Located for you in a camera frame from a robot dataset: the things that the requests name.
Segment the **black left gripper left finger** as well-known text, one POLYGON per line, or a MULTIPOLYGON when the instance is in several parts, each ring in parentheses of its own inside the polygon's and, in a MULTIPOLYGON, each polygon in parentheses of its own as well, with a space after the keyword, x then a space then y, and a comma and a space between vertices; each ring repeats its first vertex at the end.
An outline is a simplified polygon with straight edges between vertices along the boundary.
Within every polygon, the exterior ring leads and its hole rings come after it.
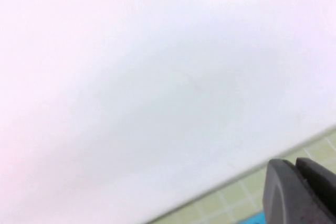
POLYGON ((324 211, 292 163, 268 162, 263 194, 266 223, 324 223, 324 211))

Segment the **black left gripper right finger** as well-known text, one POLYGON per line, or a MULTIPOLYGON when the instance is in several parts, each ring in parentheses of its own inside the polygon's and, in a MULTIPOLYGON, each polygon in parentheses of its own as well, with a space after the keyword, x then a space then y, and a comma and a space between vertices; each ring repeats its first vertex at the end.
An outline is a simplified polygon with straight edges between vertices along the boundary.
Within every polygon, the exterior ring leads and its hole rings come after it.
POLYGON ((296 168, 312 190, 321 211, 335 223, 335 173, 309 158, 297 158, 296 168))

